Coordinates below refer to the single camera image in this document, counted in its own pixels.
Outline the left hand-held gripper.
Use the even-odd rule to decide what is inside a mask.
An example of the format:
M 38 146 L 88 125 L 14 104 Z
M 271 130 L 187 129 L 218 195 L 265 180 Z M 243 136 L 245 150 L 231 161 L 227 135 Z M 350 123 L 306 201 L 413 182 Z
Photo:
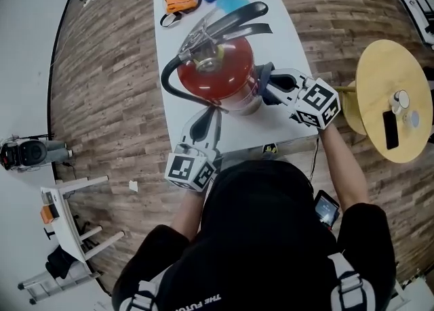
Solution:
M 222 113 L 216 106 L 208 106 L 191 117 L 182 130 L 182 142 L 200 142 L 204 148 L 177 145 L 169 153 L 165 169 L 165 179 L 173 185 L 201 192 L 212 176 L 218 173 L 221 154 L 215 149 L 220 140 Z

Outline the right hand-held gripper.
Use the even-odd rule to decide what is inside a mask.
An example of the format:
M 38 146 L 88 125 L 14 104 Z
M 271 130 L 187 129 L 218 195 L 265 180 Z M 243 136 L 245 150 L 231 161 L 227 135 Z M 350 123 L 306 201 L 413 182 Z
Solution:
M 266 88 L 269 105 L 294 109 L 300 123 L 325 129 L 340 112 L 338 92 L 320 78 L 314 80 L 294 68 L 283 68 L 271 71 L 271 83 L 275 87 Z

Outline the dark grey cloth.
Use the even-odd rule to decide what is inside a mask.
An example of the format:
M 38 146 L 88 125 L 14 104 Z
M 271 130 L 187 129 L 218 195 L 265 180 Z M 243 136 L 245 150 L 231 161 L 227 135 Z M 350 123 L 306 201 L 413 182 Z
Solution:
M 281 101 L 268 91 L 267 85 L 270 81 L 271 72 L 275 70 L 272 62 L 255 66 L 258 77 L 258 95 L 267 106 L 280 105 Z

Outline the red fire extinguisher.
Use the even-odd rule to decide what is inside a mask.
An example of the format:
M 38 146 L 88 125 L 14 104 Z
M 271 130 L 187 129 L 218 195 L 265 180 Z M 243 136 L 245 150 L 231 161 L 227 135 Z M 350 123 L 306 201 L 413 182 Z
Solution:
M 266 3 L 255 1 L 226 15 L 212 9 L 183 41 L 161 73 L 163 88 L 173 96 L 226 112 L 249 115 L 260 106 L 258 71 L 251 35 L 270 34 Z

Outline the person's right forearm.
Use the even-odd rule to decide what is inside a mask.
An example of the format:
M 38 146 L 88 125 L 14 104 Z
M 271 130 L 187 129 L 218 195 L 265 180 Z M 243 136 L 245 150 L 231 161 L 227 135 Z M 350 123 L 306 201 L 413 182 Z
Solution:
M 336 126 L 330 123 L 319 136 L 342 210 L 358 203 L 369 203 L 366 177 Z

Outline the person's left forearm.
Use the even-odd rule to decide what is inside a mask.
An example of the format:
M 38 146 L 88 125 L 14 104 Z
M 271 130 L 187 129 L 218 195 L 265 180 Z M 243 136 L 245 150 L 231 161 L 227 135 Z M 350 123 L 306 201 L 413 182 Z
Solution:
M 186 190 L 170 227 L 192 241 L 199 230 L 204 202 L 204 192 Z

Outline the round yellow table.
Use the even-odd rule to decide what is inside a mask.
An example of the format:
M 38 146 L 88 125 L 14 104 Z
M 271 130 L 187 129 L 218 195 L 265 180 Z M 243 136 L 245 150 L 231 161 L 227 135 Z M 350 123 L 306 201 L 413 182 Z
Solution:
M 401 89 L 407 91 L 410 105 L 396 115 L 399 146 L 387 150 L 382 114 L 391 110 L 389 98 Z M 427 145 L 433 119 L 431 90 L 422 67 L 404 46 L 386 39 L 368 45 L 358 61 L 355 80 L 337 91 L 349 127 L 367 136 L 384 158 L 407 163 Z M 416 129 L 403 122 L 409 110 L 419 113 Z

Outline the black smartphone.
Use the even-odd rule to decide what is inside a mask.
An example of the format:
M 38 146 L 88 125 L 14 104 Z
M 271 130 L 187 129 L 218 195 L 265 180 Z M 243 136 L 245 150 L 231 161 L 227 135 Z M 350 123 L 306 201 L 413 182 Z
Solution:
M 397 130 L 397 119 L 392 110 L 383 112 L 384 132 L 387 150 L 392 150 L 399 146 L 399 135 Z

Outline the white mug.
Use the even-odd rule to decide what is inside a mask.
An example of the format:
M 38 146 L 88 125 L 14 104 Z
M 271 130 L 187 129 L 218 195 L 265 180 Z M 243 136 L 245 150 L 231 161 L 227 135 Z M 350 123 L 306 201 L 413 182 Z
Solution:
M 394 115 L 399 115 L 402 110 L 407 109 L 410 105 L 410 97 L 407 91 L 403 89 L 396 91 L 389 98 L 389 105 Z

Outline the person in black t-shirt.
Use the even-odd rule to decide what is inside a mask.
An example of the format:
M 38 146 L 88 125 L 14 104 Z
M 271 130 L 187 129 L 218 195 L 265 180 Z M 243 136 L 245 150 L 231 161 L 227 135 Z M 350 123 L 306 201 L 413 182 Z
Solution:
M 145 282 L 157 311 L 330 311 L 341 253 L 373 287 L 383 311 L 395 284 L 395 255 L 385 212 L 358 203 L 334 236 L 317 218 L 313 191 L 283 161 L 246 161 L 224 170 L 205 202 L 192 241 L 166 225 L 146 236 L 112 292 L 115 311 L 140 311 Z

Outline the small white cup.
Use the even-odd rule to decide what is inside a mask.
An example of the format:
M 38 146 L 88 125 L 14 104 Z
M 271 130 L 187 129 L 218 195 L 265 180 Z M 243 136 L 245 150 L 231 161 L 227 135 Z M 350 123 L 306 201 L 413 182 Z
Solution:
M 420 123 L 419 113 L 416 110 L 409 110 L 403 116 L 403 122 L 406 127 L 416 129 Z

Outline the black device with screen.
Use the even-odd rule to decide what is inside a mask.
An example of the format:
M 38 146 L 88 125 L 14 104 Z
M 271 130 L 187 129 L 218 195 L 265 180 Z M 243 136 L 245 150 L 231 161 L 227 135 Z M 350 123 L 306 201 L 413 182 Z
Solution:
M 314 199 L 315 213 L 319 221 L 328 229 L 332 230 L 340 212 L 340 205 L 329 194 L 319 190 Z

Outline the white side table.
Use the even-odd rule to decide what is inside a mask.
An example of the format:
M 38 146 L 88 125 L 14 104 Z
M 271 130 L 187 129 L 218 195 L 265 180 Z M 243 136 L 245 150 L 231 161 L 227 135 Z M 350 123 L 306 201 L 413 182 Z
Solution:
M 124 231 L 120 231 L 85 253 L 81 248 L 83 241 L 101 232 L 102 227 L 97 226 L 87 231 L 85 234 L 80 235 L 76 229 L 71 210 L 64 195 L 68 192 L 105 183 L 108 180 L 108 176 L 105 175 L 92 180 L 89 180 L 88 178 L 81 178 L 78 180 L 56 184 L 54 186 L 40 188 L 41 194 L 50 194 L 52 196 L 54 206 L 58 212 L 58 217 L 52 222 L 52 229 L 54 230 L 54 233 L 58 239 L 59 245 L 64 251 L 82 263 L 86 263 L 98 253 L 116 243 L 125 236 L 125 233 Z

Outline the orange box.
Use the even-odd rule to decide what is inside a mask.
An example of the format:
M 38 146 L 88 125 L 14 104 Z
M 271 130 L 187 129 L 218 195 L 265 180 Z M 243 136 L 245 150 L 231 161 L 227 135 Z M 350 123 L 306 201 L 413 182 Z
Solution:
M 58 210 L 53 203 L 42 206 L 40 210 L 40 215 L 44 224 L 51 224 L 56 218 L 59 217 Z

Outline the black bag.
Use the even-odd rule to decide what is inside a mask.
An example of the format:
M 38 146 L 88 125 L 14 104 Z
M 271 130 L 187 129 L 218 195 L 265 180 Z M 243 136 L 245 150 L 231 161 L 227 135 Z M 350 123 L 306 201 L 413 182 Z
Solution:
M 75 257 L 67 253 L 58 245 L 47 257 L 45 269 L 52 278 L 65 279 L 71 266 L 77 261 Z

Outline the aluminium ladder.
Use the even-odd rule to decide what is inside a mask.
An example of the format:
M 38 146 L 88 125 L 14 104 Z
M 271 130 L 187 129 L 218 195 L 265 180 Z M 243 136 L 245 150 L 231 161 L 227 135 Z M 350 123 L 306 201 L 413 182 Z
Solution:
M 54 278 L 47 270 L 44 270 L 40 274 L 19 282 L 17 288 L 19 291 L 27 292 L 30 305 L 35 306 L 51 297 L 94 281 L 102 275 L 102 272 L 92 272 L 88 265 L 78 262 L 69 268 L 65 278 Z

